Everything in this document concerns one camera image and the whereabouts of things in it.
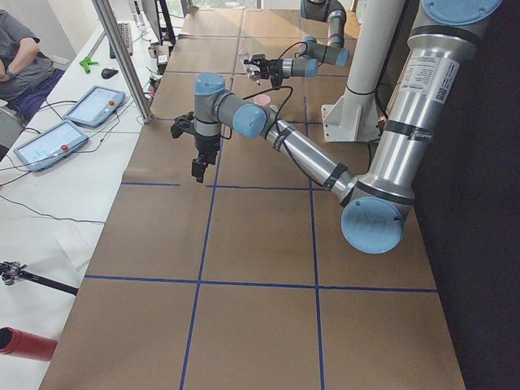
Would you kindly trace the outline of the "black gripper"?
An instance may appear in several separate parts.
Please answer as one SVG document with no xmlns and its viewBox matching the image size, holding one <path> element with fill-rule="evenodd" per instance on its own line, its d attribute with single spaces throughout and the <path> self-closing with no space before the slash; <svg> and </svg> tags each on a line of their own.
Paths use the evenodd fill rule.
<svg viewBox="0 0 520 390">
<path fill-rule="evenodd" d="M 264 54 L 253 54 L 249 63 L 259 65 L 263 80 L 269 80 L 272 86 L 281 86 L 283 83 L 283 60 L 266 59 Z"/>
<path fill-rule="evenodd" d="M 220 138 L 196 137 L 195 146 L 198 156 L 192 161 L 192 176 L 198 183 L 203 183 L 208 164 L 215 165 L 220 151 Z"/>
</svg>

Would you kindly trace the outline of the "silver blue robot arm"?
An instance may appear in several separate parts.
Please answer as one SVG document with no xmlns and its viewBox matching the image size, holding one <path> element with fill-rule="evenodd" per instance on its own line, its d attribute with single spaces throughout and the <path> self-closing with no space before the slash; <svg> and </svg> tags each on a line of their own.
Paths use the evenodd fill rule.
<svg viewBox="0 0 520 390">
<path fill-rule="evenodd" d="M 255 83 L 269 80 L 272 87 L 280 87 L 283 80 L 293 76 L 314 77 L 323 64 L 344 67 L 349 59 L 345 49 L 346 10 L 338 1 L 302 1 L 300 16 L 307 20 L 324 22 L 328 25 L 325 44 L 318 43 L 313 36 L 304 37 L 297 43 L 298 51 L 292 58 L 281 54 L 268 59 L 264 54 L 243 54 L 240 63 L 246 75 Z"/>
<path fill-rule="evenodd" d="M 222 126 L 245 137 L 262 137 L 317 185 L 337 195 L 343 206 L 341 231 L 354 248 L 368 254 L 392 250 L 403 237 L 414 203 L 411 184 L 458 69 L 475 54 L 498 7 L 497 1 L 420 2 L 388 121 L 363 175 L 351 173 L 277 111 L 228 91 L 221 75 L 199 74 L 188 120 L 199 152 L 192 164 L 193 176 L 202 180 L 206 167 L 216 159 Z"/>
</svg>

